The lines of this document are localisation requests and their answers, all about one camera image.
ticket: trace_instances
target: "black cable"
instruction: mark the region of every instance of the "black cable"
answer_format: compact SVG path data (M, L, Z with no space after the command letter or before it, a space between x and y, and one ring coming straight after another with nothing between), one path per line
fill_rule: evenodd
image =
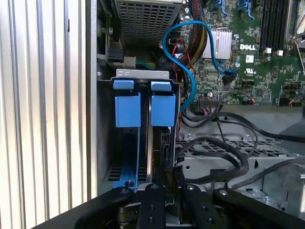
M231 146L217 138L208 137L208 136L199 137L197 139L194 139L193 141L186 143L182 148L180 148L176 151L177 155L175 156L175 160L177 160L177 158L179 158L186 150L189 150L190 148L192 148L193 145L195 145L199 142L202 142L202 141L207 141L215 146L218 146L218 147L232 153L233 155L235 155L237 157L238 160L240 160L241 166L239 169L236 169L236 170L224 171L224 172L219 172L216 174L210 174L205 177L198 178L198 179L188 179L187 180L188 183L206 184L206 183L213 182L215 180L233 179L235 177L243 176L249 171L249 164L248 164L245 154L243 154L238 149L234 148L233 146Z
M230 162L235 168L239 169L240 165L238 161L227 153L218 153L218 152L208 152L203 150L189 149L189 151L193 154L200 156L209 156L209 157L218 157Z
M219 132L220 132L220 136L221 136L222 140L225 142L224 133L223 133L223 130L222 130L222 128L220 126L220 123L219 123L219 118L217 118L216 122L217 122L217 126L218 126L218 129L219 129Z
M250 150L249 154L247 155L247 159L249 159L253 155L253 153L255 152L255 150L258 146L258 135L257 135L256 131L254 129L252 129L251 127L247 126L246 124L243 124L243 123L236 123L236 122L225 121L225 120L219 120L219 122L220 123L227 123L227 124L241 125L245 128L248 128L250 131L252 131L252 133L255 136L255 143L254 143L252 149Z
M247 179L243 182L240 182L240 183L237 183L237 184L233 185L231 187L231 189L238 189L240 187L253 184L254 182L264 178L264 176L266 176L267 174L272 173L279 168L282 168L286 165L293 164L293 163L300 164L300 165L305 165L305 157L286 160L286 161L282 161L280 163L277 163L277 164L265 169L263 172L258 173L255 176L253 176L253 177L251 177L251 178L249 178L249 179Z
M205 124L207 124L209 121L211 121L213 119L216 119L218 117L231 117L231 118L234 118L237 121L239 121L241 123L244 123L247 126L249 126L252 129L254 129L255 131L259 132L261 135L264 135L264 136L269 137L269 138L285 140L285 141L290 141L290 142L305 143L305 137L272 134L272 133L269 133L269 132L267 132L265 130L262 130L261 128L257 127L256 125L254 125L253 123L251 123L250 121L245 119L244 117L242 117L242 116L240 116L238 114L230 113L230 112L219 112L219 113L212 114L211 116L206 117L203 120L202 123L200 123L198 125L195 125L195 126L190 126L183 119L182 119L182 123L185 124L188 127L191 127L191 128L200 128L200 127L204 126Z
M186 75L185 71L181 70L182 78L183 78L183 93L181 94L181 97L184 98L187 96L189 92L189 79Z
M223 96L221 96L221 97L219 98L219 100L218 100L218 102L217 102L217 105L216 105L216 112L219 112L219 111L220 111L220 106L221 106L222 102L224 101L224 99L225 99L226 97L228 97L229 95L235 94L235 93L236 93L236 94L242 94L242 95L248 97L248 99L253 100L253 98L252 98L251 96L249 96L248 94L246 94L246 93L243 92L243 91L240 91L240 90L229 91L229 92L223 94Z
M200 122L200 121L203 121L206 116L203 115L203 116L189 116L187 113L186 113L186 110L182 111L182 115L183 117L185 117L187 120L191 121L191 122Z

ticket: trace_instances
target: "black wire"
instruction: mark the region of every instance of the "black wire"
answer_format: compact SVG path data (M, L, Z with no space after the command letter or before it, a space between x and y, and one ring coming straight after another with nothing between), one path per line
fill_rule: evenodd
M286 160L286 161L282 161L280 163L277 163L277 164L267 168L263 172L258 173L255 176L253 176L253 177L251 177L251 178L249 178L249 179L247 179L247 180L245 180L243 182L240 182L240 183L237 183L237 184L233 185L231 187L231 189L238 189L240 187L253 184L254 182L264 178L264 176L266 176L267 174L272 173L272 172L276 171L279 168L282 168L282 167L284 167L286 165L293 164L293 163L300 164L300 165L305 165L305 157L291 159L291 160Z
M222 140L225 142L224 133L223 133L223 130L222 130L222 128L220 126L220 123L219 123L219 118L217 119L216 122L217 122L217 126L218 126L218 129L219 129L219 132L220 132L220 136L221 136Z
M253 155L253 153L255 152L255 150L258 146L258 135L257 135L256 131L254 129L252 129L251 127L247 126L246 124L243 124L243 123L236 123L236 122L225 121L225 120L219 120L219 122L220 123L227 123L227 124L241 125L243 127L248 128L250 131L252 131L252 133L255 136L255 143L254 143L252 149L250 150L249 154L247 155L247 159L249 159Z
M269 132L267 132L265 130L262 130L261 128L257 127L256 125L254 125L253 123L251 123L250 121L245 119L244 117L242 117L238 114L230 113L230 112L219 112L219 113L212 114L211 116L205 117L205 119L203 120L202 123L200 123L198 125L195 125L195 126L191 126L191 125L187 124L183 119L182 119L182 123L185 124L186 126L190 127L190 128L200 128L200 127L204 126L205 124L207 124L209 121L211 121L213 119L216 119L218 117L234 118L237 121L239 121L241 123L244 123L247 126L254 129L255 131L259 132L261 135L264 135L264 136L269 137L269 138L275 138L275 139L285 140L285 141L290 141L290 142L305 143L305 137L272 134L272 133L269 133Z
M192 148L193 145L195 145L199 142L202 142L202 141L207 141L215 146L218 146L218 147L232 153L233 155L235 155L237 157L237 159L240 160L241 166L239 169L236 168L235 170L231 170L231 171L224 171L224 172L219 172L216 174L210 174L205 177L198 178L198 179L187 179L188 183L206 184L206 183L213 182L215 180L233 179L235 177L243 176L249 171L249 164L248 164L245 154L243 154L238 149L234 148L233 146L231 146L225 142L222 142L221 140L219 140L217 138L208 137L208 136L199 137L197 139L194 139L193 141L186 143L182 148L180 148L176 151L177 155L175 156L175 160L177 160L177 158L179 158L186 150L189 150L190 148Z
M240 165L238 161L227 153L218 153L218 152L209 152L203 150L196 150L196 149L189 149L189 151L193 154L200 155L200 156L209 156L209 157L218 157L230 162L235 168L239 169Z
M183 78L183 94L181 94L181 97L184 98L189 92L189 79L184 70L181 70L181 74Z

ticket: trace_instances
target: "label sticker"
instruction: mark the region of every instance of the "label sticker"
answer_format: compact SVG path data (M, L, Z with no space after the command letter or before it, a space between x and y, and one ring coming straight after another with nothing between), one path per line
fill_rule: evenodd
M254 56L246 55L246 63L254 63Z

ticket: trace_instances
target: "blue latch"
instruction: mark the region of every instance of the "blue latch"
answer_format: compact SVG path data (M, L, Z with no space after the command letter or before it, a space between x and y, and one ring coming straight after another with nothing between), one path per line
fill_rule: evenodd
M162 81L152 81L151 82L152 91L158 92L171 92L172 86L170 82L162 82Z
M141 126L141 94L115 97L116 127Z
M133 90L133 80L115 80L113 88L114 90Z
M175 126L176 96L153 95L151 109L152 126Z

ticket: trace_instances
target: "yellow wire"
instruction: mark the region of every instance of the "yellow wire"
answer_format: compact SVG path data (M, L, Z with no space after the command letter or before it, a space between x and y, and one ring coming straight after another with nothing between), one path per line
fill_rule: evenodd
M201 35L199 48L197 49L197 52L195 53L194 57L191 59L192 64L194 64L195 60L197 60L202 55L200 50L202 50L202 47L203 47L203 44L204 44L204 39L205 39L205 28L203 28L203 30L202 30L202 35Z

